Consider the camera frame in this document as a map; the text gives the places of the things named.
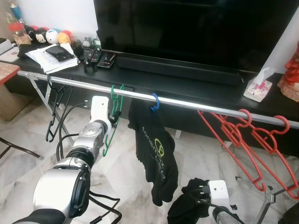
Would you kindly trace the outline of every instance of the power cord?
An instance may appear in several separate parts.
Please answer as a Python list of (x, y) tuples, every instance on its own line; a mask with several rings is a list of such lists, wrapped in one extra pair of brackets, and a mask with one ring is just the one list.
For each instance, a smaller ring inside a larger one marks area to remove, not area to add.
[(231, 217), (233, 217), (234, 219), (236, 219), (239, 223), (241, 223), (241, 224), (245, 224), (241, 219), (239, 219), (239, 217), (237, 217), (235, 214), (231, 213), (230, 211), (225, 210), (225, 209), (223, 209), (222, 207), (220, 207), (220, 206), (218, 206), (218, 205), (216, 205), (216, 204), (211, 204), (211, 203), (209, 203), (209, 202), (206, 202), (206, 201), (204, 201), (204, 200), (201, 200), (201, 199), (198, 199), (197, 197), (195, 197), (195, 196), (193, 195), (193, 192), (198, 192), (198, 191), (200, 191), (200, 190), (199, 190), (199, 189), (195, 189), (195, 190), (191, 190), (191, 191), (189, 191), (189, 196), (190, 196), (192, 199), (194, 199), (197, 203), (202, 203), (202, 204), (206, 204), (206, 205), (209, 205), (209, 206), (218, 208), (219, 210), (228, 213)]
[[(68, 137), (72, 137), (72, 136), (78, 136), (79, 133), (76, 133), (76, 134), (68, 134), (68, 135), (65, 135), (64, 137), (62, 137), (62, 125), (64, 124), (64, 120), (66, 119), (67, 115), (76, 107), (79, 107), (79, 106), (83, 106), (85, 104), (77, 104), (75, 106), (72, 106), (65, 114), (63, 114), (60, 122), (59, 122), (59, 142), (57, 144), (57, 147), (56, 147), (56, 158), (57, 158), (57, 161), (60, 161), (61, 159), (64, 158), (64, 154), (63, 154), (63, 146), (62, 146), (62, 141)], [(100, 194), (96, 194), (92, 191), (89, 191), (90, 195), (89, 195), (89, 200), (91, 200), (93, 203), (95, 203), (96, 205), (108, 210), (108, 212), (104, 213), (103, 215), (101, 216), (98, 216), (97, 218), (95, 218), (94, 220), (92, 220), (90, 222), (90, 224), (97, 224), (98, 222), (100, 222), (103, 217), (105, 217), (106, 215), (108, 215), (110, 212), (114, 213), (117, 215), (117, 218), (111, 223), (111, 224), (117, 224), (120, 220), (121, 220), (121, 217), (122, 217), (122, 214), (118, 211), (118, 210), (115, 210), (114, 208), (116, 207), (116, 205), (120, 202), (120, 199), (119, 198), (112, 198), (112, 197), (109, 197), (109, 196), (106, 196), (106, 195), (100, 195)], [(96, 199), (94, 199), (93, 197), (91, 196), (95, 196), (95, 197), (102, 197), (102, 198), (106, 198), (106, 199), (109, 199), (111, 201), (116, 201), (114, 203), (114, 205), (112, 207), (109, 207), (99, 201), (97, 201)]]

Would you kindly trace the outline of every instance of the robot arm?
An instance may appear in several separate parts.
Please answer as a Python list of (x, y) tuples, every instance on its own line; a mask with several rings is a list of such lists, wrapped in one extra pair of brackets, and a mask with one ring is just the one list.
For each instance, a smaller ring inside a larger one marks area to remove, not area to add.
[(33, 212), (14, 224), (69, 224), (88, 207), (91, 168), (111, 130), (107, 97), (94, 96), (91, 120), (66, 158), (42, 175), (33, 196)]

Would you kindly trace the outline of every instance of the chair leg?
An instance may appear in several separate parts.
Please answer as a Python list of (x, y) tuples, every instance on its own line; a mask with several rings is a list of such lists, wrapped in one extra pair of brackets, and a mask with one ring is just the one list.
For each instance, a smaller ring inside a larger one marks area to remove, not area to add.
[(8, 147), (4, 150), (4, 152), (1, 153), (1, 155), (0, 155), (0, 159), (1, 159), (2, 156), (4, 156), (5, 153), (8, 152), (8, 150), (9, 150), (11, 147), (12, 147), (12, 148), (15, 148), (15, 149), (18, 149), (18, 150), (21, 150), (21, 151), (23, 151), (23, 152), (26, 152), (26, 153), (28, 153), (28, 154), (30, 154), (30, 155), (32, 155), (32, 156), (35, 156), (36, 158), (43, 159), (43, 157), (40, 156), (39, 154), (36, 154), (36, 153), (34, 153), (34, 152), (32, 152), (32, 151), (30, 151), (30, 150), (28, 150), (28, 149), (25, 149), (25, 148), (23, 148), (23, 147), (20, 147), (20, 146), (17, 146), (17, 145), (15, 145), (15, 144), (13, 144), (13, 143), (10, 143), (10, 142), (4, 140), (3, 138), (0, 138), (0, 141), (3, 142), (4, 144), (8, 145)]

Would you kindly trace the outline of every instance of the television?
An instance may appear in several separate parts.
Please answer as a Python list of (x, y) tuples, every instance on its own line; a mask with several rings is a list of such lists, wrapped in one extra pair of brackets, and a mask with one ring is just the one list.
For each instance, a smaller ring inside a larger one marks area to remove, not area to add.
[(94, 0), (102, 48), (259, 72), (298, 0)]

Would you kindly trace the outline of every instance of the black t-shirt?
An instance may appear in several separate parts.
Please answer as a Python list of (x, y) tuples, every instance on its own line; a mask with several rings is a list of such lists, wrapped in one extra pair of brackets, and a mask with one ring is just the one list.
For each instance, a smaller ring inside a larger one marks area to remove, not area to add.
[(171, 202), (178, 187), (178, 167), (173, 156), (175, 143), (158, 116), (143, 100), (133, 99), (129, 111), (129, 128), (135, 130), (136, 155), (143, 163), (146, 180), (153, 182), (153, 203)]

